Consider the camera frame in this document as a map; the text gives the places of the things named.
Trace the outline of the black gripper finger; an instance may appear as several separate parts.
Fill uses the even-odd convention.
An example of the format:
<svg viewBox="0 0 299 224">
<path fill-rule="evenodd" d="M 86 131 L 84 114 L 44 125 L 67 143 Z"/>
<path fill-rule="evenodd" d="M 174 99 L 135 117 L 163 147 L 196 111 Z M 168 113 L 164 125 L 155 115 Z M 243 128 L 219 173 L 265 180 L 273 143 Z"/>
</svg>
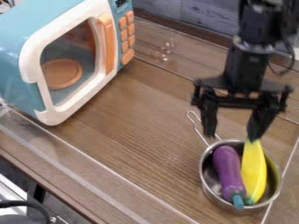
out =
<svg viewBox="0 0 299 224">
<path fill-rule="evenodd" d="M 279 104 L 275 102 L 249 104 L 246 108 L 253 110 L 247 121 L 247 139 L 254 142 L 266 134 L 279 113 Z"/>
<path fill-rule="evenodd" d="M 204 99 L 200 105 L 200 120 L 203 126 L 203 134 L 208 138 L 215 137 L 218 126 L 218 110 L 219 105 L 211 99 Z"/>
</svg>

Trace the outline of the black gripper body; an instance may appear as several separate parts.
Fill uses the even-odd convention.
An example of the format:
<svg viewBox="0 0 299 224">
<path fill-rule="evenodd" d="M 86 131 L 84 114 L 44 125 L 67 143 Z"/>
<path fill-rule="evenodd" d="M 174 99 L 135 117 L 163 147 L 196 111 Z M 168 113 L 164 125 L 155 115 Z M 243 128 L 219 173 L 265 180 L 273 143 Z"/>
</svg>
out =
<svg viewBox="0 0 299 224">
<path fill-rule="evenodd" d="M 234 44 L 223 73 L 195 81 L 191 104 L 208 113 L 218 107 L 285 111 L 294 90 L 266 78 L 270 53 L 270 45 L 253 49 Z"/>
</svg>

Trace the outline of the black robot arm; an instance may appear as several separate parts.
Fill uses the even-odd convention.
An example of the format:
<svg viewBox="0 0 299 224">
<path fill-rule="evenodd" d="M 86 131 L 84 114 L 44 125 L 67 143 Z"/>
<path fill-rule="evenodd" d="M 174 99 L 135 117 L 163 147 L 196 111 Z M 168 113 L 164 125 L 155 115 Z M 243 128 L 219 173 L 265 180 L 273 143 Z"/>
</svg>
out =
<svg viewBox="0 0 299 224">
<path fill-rule="evenodd" d="M 238 35 L 222 75 L 194 82 L 191 104 L 200 110 L 203 134 L 214 137 L 220 107 L 250 109 L 247 139 L 258 140 L 286 110 L 293 87 L 265 78 L 277 43 L 293 53 L 299 32 L 299 0 L 239 0 Z"/>
</svg>

